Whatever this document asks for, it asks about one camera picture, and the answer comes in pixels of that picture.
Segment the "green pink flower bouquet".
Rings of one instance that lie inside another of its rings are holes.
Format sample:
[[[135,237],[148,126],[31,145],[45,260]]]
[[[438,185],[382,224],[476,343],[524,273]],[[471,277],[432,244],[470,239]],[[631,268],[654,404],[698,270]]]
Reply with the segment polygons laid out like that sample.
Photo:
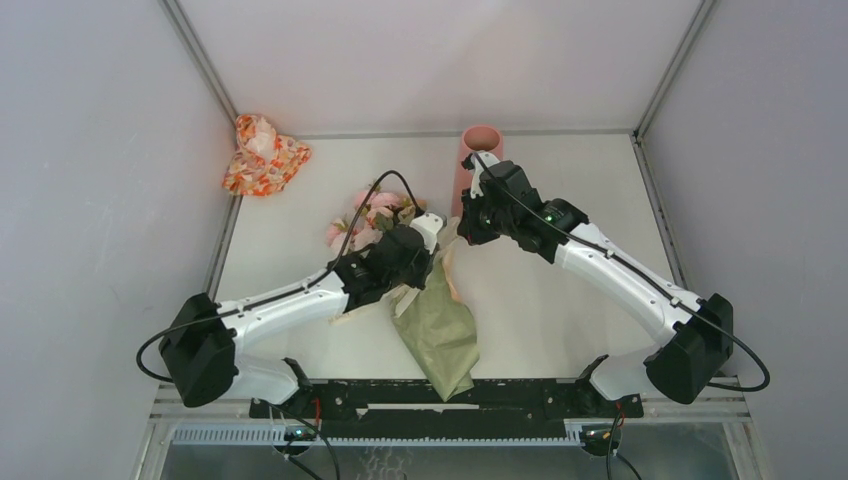
[[[360,191],[353,198],[352,206],[361,209],[358,220],[344,215],[332,220],[328,226],[326,244],[334,255],[338,253],[333,251],[328,241],[328,232],[334,221],[340,220],[343,227],[351,221],[365,222],[369,213],[381,207],[395,212],[398,219],[404,215],[413,218],[415,213],[409,195],[381,189],[373,194],[366,189]],[[480,353],[476,322],[463,301],[442,305],[432,302],[423,309],[421,317],[405,314],[399,319],[391,316],[391,319],[407,350],[441,400],[447,401],[473,388],[471,369],[479,361]]]

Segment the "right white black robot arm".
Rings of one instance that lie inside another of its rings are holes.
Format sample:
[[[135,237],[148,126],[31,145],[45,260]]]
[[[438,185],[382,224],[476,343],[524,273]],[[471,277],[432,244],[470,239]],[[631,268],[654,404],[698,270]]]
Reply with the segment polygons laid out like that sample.
[[[512,239],[522,250],[592,284],[653,341],[591,363],[577,391],[582,410],[602,416],[617,400],[646,392],[693,403],[732,353],[730,302],[719,294],[704,299],[650,271],[579,208],[561,198],[542,199],[515,163],[473,152],[460,165],[472,175],[461,193],[461,237],[471,245]]]

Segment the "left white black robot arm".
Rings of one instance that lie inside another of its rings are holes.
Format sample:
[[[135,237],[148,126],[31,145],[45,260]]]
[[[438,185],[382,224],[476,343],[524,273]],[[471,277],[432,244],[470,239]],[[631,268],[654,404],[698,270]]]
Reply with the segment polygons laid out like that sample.
[[[441,217],[426,213],[298,284],[221,303],[205,293],[190,297],[157,339],[182,404],[198,408],[220,398],[256,398],[290,417],[305,414],[313,392],[302,369],[289,358],[257,357],[253,347],[306,322],[374,304],[398,286],[423,289],[443,227]]]

